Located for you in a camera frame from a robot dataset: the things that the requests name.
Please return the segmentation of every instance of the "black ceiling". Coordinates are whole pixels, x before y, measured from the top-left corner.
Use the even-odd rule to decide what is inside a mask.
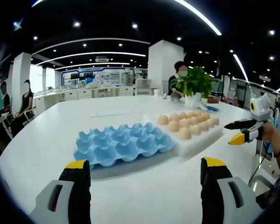
[[[21,5],[13,21],[21,22],[21,29],[5,35],[5,56],[13,54],[10,61],[21,52],[34,53],[45,47],[84,38],[114,37],[150,42],[144,43],[100,40],[75,42],[57,46],[39,54],[47,58],[64,55],[96,52],[121,51],[145,54],[147,57],[111,55],[113,62],[142,65],[146,68],[148,48],[166,40],[184,47],[185,62],[190,66],[204,66],[206,72],[216,71],[220,61],[220,74],[244,79],[230,49],[240,58],[250,81],[262,84],[259,75],[272,80],[266,86],[280,87],[280,1],[268,0],[187,0],[202,12],[220,30],[217,36],[200,18],[174,0],[44,0],[33,8],[33,1],[26,7]],[[73,23],[81,23],[74,28]],[[269,35],[270,29],[275,35]],[[91,63],[97,55],[76,56],[59,59],[65,66]],[[51,63],[44,66],[53,67]]]

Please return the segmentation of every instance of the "desk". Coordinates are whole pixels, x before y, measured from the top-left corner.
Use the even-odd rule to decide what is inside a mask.
[[[219,103],[209,111],[222,124],[250,116],[249,111]],[[10,142],[0,157],[0,172],[22,209],[29,214],[35,197],[74,161],[79,131],[141,122],[143,114],[186,110],[182,102],[154,96],[93,98],[61,102],[40,114]],[[111,168],[91,171],[93,223],[201,223],[200,161],[223,160],[244,182],[252,174],[256,141],[230,146],[237,131],[224,131],[213,145],[186,160],[173,152],[156,154]]]

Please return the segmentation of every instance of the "column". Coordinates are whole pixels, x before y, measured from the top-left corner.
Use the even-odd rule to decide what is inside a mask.
[[[161,40],[148,50],[148,79],[152,88],[168,92],[168,80],[175,74],[174,64],[183,61],[183,48]]]
[[[30,74],[31,55],[21,53],[14,58],[13,72],[12,72],[12,96],[13,114],[19,111],[22,103],[22,95],[25,93],[23,89],[24,81],[29,79]]]

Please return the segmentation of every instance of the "man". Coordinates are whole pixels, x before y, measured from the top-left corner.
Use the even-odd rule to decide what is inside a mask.
[[[181,90],[179,90],[175,85],[173,85],[172,88],[171,88],[171,82],[174,79],[176,79],[176,78],[178,78],[180,76],[186,76],[188,74],[188,68],[185,65],[185,63],[181,62],[181,61],[175,63],[174,68],[175,68],[176,73],[173,76],[171,76],[170,79],[169,79],[169,82],[168,82],[168,86],[169,86],[168,95],[171,95],[172,92],[176,92],[176,93],[180,94],[181,97],[185,97],[185,94],[183,92],[181,92]]]

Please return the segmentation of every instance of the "chair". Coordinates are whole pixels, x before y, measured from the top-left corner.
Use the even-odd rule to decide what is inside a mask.
[[[153,91],[151,89],[151,79],[137,78],[135,81],[135,85],[135,96],[139,94],[153,94]]]

